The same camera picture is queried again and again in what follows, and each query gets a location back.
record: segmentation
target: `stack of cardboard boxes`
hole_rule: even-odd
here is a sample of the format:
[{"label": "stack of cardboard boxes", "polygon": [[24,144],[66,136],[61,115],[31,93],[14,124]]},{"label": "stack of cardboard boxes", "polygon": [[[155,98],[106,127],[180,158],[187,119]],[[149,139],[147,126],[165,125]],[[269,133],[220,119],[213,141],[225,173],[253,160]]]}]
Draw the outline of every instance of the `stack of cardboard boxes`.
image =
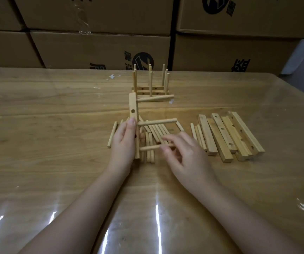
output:
[{"label": "stack of cardboard boxes", "polygon": [[173,0],[15,0],[46,68],[161,70]]},{"label": "stack of cardboard boxes", "polygon": [[173,70],[279,74],[304,38],[304,0],[180,0]]},{"label": "stack of cardboard boxes", "polygon": [[0,0],[0,67],[42,68],[12,0]]}]

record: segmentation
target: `tabletop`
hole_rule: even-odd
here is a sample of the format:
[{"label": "tabletop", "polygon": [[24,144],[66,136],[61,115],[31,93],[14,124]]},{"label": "tabletop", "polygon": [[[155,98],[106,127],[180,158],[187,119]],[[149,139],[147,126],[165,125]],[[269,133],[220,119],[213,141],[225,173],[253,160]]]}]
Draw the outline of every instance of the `tabletop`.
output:
[{"label": "tabletop", "polygon": [[[161,83],[161,72],[153,82]],[[105,168],[115,121],[129,116],[132,72],[0,68],[0,253],[17,253]],[[148,74],[138,71],[138,86]],[[237,111],[266,150],[210,156],[222,184],[304,246],[304,93],[265,73],[170,72],[173,102],[139,103],[143,119]],[[175,124],[167,124],[178,133]],[[93,253],[240,253],[176,180],[159,151],[134,168]]]}]

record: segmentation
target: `forearm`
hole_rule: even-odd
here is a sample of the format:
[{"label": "forearm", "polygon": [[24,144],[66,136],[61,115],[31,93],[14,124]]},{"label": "forearm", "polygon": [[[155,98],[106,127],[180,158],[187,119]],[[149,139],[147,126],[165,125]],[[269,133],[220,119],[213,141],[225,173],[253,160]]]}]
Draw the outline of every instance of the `forearm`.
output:
[{"label": "forearm", "polygon": [[219,186],[198,194],[198,200],[214,215],[245,254],[304,253],[292,239],[276,229],[259,214]]},{"label": "forearm", "polygon": [[124,179],[120,172],[106,169],[20,253],[90,253]]}]

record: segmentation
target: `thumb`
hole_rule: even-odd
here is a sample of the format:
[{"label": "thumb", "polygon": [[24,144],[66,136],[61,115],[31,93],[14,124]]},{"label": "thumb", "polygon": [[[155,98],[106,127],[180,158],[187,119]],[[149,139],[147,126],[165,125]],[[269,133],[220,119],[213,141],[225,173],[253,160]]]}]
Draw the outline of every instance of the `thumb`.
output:
[{"label": "thumb", "polygon": [[162,152],[166,158],[168,165],[171,167],[172,172],[174,174],[178,172],[181,169],[182,165],[180,164],[179,160],[176,158],[171,148],[167,145],[161,145],[160,149],[162,149]]},{"label": "thumb", "polygon": [[125,135],[124,135],[124,139],[123,140],[124,141],[132,141],[132,140],[134,140],[136,130],[137,130],[137,122],[132,117],[127,122],[126,130],[125,130]]}]

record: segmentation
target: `hand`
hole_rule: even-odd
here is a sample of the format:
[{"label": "hand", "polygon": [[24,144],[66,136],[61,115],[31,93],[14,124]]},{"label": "hand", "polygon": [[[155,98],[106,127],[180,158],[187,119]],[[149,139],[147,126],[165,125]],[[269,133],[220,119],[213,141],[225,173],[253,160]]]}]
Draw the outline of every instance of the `hand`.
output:
[{"label": "hand", "polygon": [[202,191],[213,190],[220,185],[214,171],[211,168],[207,153],[200,147],[197,141],[185,132],[178,135],[168,134],[162,137],[172,141],[176,146],[176,152],[169,146],[161,145],[167,163],[179,182],[196,198]]},{"label": "hand", "polygon": [[135,156],[135,131],[137,122],[134,118],[119,125],[112,139],[111,157],[108,169],[124,172],[125,177],[130,173],[130,167]]}]

